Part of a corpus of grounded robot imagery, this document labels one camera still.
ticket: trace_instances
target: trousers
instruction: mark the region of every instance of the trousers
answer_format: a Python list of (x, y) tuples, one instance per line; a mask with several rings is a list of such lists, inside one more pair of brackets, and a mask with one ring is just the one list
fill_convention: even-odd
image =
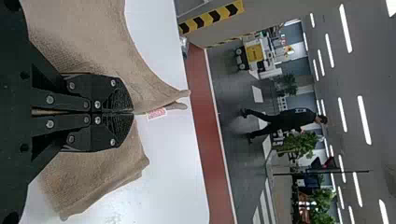
[(262, 136), (262, 135), (267, 135), (270, 133), (276, 133), (277, 130), (281, 129), (281, 118), (279, 116), (268, 116), (264, 115), (261, 112), (257, 112), (251, 109), (246, 110), (247, 115), (253, 115), (254, 117), (258, 119), (262, 119), (264, 121), (270, 122), (267, 127), (264, 129), (258, 130), (256, 132), (250, 133), (250, 138), (255, 138), (257, 136)]

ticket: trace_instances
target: yellow cabinet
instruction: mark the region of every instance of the yellow cabinet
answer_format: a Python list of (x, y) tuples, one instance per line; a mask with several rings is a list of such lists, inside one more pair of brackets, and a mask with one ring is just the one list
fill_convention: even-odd
[(264, 54), (262, 52), (261, 44), (246, 47), (246, 51), (247, 51), (247, 61), (249, 63), (256, 63), (264, 60)]

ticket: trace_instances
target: beige cloth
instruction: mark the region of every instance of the beige cloth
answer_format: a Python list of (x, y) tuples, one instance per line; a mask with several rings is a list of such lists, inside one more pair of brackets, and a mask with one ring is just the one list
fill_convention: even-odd
[[(190, 95), (162, 82), (145, 64), (129, 36), (124, 0), (21, 0), (34, 45), (62, 72), (120, 77), (136, 114)], [(84, 212), (110, 191), (142, 175), (149, 164), (134, 122), (118, 149), (92, 154), (60, 153), (39, 181), (61, 218)]]

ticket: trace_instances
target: shoe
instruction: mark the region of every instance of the shoe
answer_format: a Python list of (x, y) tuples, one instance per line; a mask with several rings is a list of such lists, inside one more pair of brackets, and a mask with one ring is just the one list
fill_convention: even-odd
[(248, 117), (247, 110), (245, 108), (241, 109), (239, 112), (242, 118), (246, 119)]
[(250, 133), (247, 133), (246, 137), (247, 137), (248, 144), (249, 145), (253, 144), (253, 138), (250, 136)]

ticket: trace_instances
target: person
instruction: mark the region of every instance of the person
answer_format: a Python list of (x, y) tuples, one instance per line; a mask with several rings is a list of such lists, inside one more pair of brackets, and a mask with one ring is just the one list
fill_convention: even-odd
[(276, 133), (279, 129), (283, 132), (295, 130), (296, 132), (303, 133), (301, 129), (310, 123), (327, 124), (328, 119), (326, 116), (317, 115), (308, 108), (294, 108), (280, 112), (276, 116), (264, 115), (261, 112), (257, 112), (251, 109), (241, 109), (241, 116), (246, 119), (248, 115), (253, 115), (259, 119), (269, 122), (269, 124), (262, 130), (256, 132), (247, 133), (247, 140), (252, 143), (252, 139), (257, 136), (266, 135), (270, 133)]

